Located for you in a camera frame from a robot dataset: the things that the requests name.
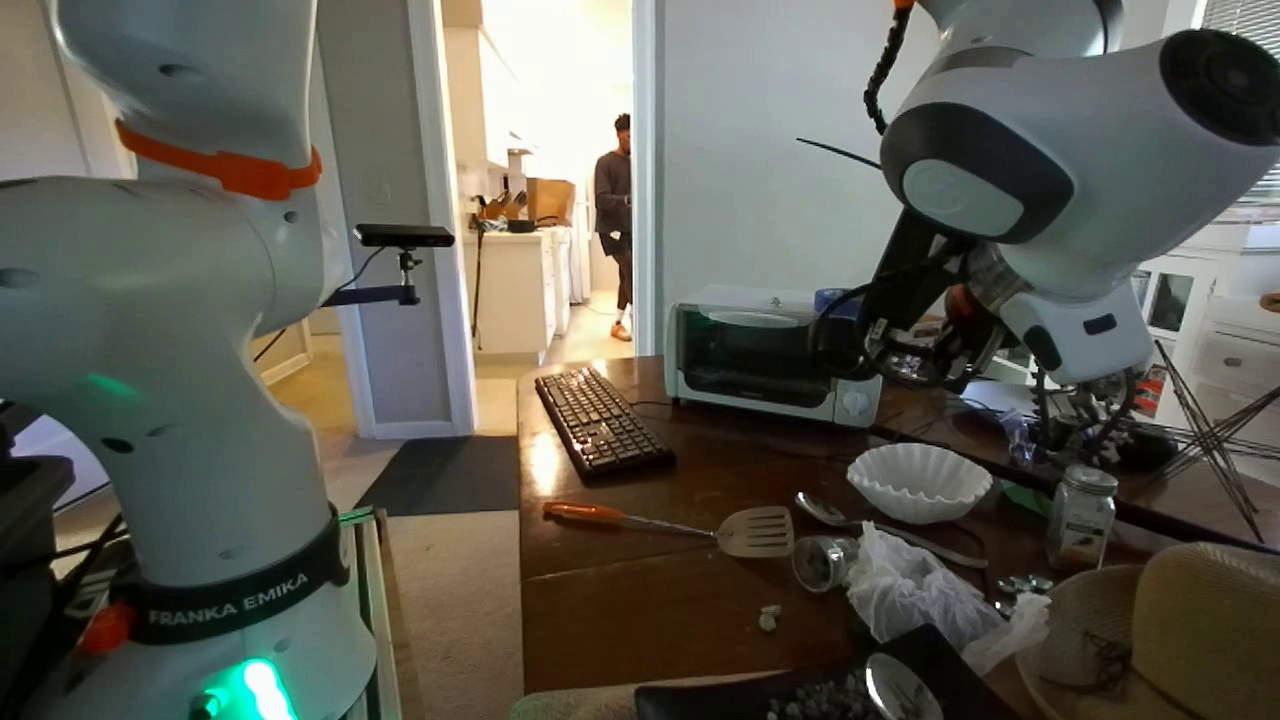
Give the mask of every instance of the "wooden table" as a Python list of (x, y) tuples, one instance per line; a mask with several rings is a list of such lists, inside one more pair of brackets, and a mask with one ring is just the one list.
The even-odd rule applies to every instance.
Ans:
[[(519, 383), (523, 690), (831, 666), (858, 657), (866, 634), (852, 602), (841, 592), (809, 595), (786, 562), (729, 558), (702, 541), (660, 533), (560, 529), (541, 516), (541, 504), (598, 498), (623, 511), (714, 529), (736, 506), (793, 504), (802, 488), (852, 516), (879, 519), (844, 479), (844, 466), (866, 446), (871, 433), (671, 404), (665, 399), (660, 359), (613, 359), (594, 367), (623, 389), (638, 415), (671, 433), (675, 466), (580, 483), (530, 378)], [(999, 436), (979, 443), (979, 424), (967, 429), (941, 391), (886, 391), (879, 415), (892, 436), (946, 439), (963, 443), (963, 450), (994, 450), (999, 458)], [(1042, 519), (1003, 498), (979, 504), (963, 519), (963, 533), (919, 533), (963, 550), (979, 550), (976, 534), (992, 558), (987, 576), (1042, 572)], [(781, 606), (774, 633), (760, 633), (757, 622), (768, 602)]]

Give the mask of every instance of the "microwave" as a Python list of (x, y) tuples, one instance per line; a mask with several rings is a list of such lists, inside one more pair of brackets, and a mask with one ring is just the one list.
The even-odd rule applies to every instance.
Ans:
[(883, 378), (847, 378), (831, 345), (852, 318), (841, 293), (706, 287), (671, 306), (668, 395), (844, 429), (871, 429)]

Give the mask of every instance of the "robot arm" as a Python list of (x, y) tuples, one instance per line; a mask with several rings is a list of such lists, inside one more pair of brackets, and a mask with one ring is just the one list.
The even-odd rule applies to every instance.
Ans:
[[(919, 7), (943, 48), (883, 131), (908, 211), (866, 293), (866, 353), (952, 287), (1062, 383), (1146, 363), (1126, 274), (1277, 162), (1280, 62), (1224, 30), (1109, 51), (1115, 4), (1092, 0)], [(982, 338), (960, 335), (941, 377), (979, 367)]]

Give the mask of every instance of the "bottle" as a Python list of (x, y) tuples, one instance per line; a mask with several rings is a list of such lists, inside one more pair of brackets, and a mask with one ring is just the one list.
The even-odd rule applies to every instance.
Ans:
[(1115, 488), (1115, 477), (1087, 463), (1069, 463), (1047, 511), (1047, 568), (1084, 572), (1109, 558)]

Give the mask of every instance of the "floor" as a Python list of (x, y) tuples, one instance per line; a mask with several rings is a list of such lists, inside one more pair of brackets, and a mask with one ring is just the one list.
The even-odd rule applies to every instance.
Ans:
[[(534, 367), (568, 363), (568, 359), (632, 356), (632, 345), (620, 345), (606, 335), (613, 318), (617, 318), (613, 293), (594, 293), (586, 304), (571, 306), (571, 323), (550, 345), (544, 363), (534, 363), (530, 356), (478, 356), (476, 359), (478, 436), (511, 436), (515, 433), (519, 377), (528, 377)], [(364, 497), (364, 488), (377, 479), (377, 473), (390, 458), (390, 450), (401, 446), (401, 443), (381, 443), (381, 439), (354, 436), (354, 411), (350, 411), (350, 395), (347, 395), (347, 363), (345, 363), (340, 338), (315, 338), (313, 363), (304, 371), (273, 383), (273, 395), (313, 424), (315, 443), (318, 443), (318, 463), (323, 463), (323, 488), (337, 506), (350, 506)], [(57, 516), (59, 549), (90, 541), (111, 516), (115, 516), (115, 497), (107, 488), (62, 506)], [(511, 664), (508, 664), (508, 697), (492, 690), (492, 674), (488, 674), (488, 690), (482, 690), (482, 670), (488, 670), (482, 664), (492, 664), (492, 650), (482, 657), (482, 639), (476, 639), (473, 626), (455, 626), (455, 622), (473, 622), (460, 617), (460, 611), (476, 611), (473, 602), (478, 602), (478, 611), (482, 611), (482, 595), (460, 600), (442, 584), (449, 576), (455, 579), (455, 568), (469, 568), (469, 584), (482, 584), (482, 572), (488, 572), (488, 584), (511, 584), (511, 572), (519, 568), (515, 550), (505, 550), (501, 558), (476, 556), (488, 549), (478, 541), (488, 529), (505, 529), (508, 534), (515, 534), (515, 511), (505, 511), (505, 516), (501, 511), (473, 511), (469, 519), (430, 519), (430, 523), (401, 523), (397, 519), (397, 533), (390, 533), (405, 595), (412, 606), (419, 606), (419, 617), (430, 617), (430, 626), (412, 626), (412, 650), (429, 659), (429, 666), (419, 666), (425, 670), (419, 697), (429, 697), (429, 704), (437, 709), (430, 717), (460, 717), (460, 720), (496, 717), (496, 709), (505, 709), (508, 697), (519, 690), (519, 670), (511, 674)], [(515, 639), (501, 634), (488, 646), (496, 646), (496, 644), (519, 646), (519, 617), (511, 617), (519, 606), (505, 602), (505, 606), (488, 606), (488, 611), (505, 611), (505, 622), (496, 622), (492, 633), (515, 626)], [(440, 670), (430, 670), (430, 666), (455, 666), (462, 674), (476, 674), (478, 688), (473, 697), (460, 690), (455, 684), (440, 688)]]

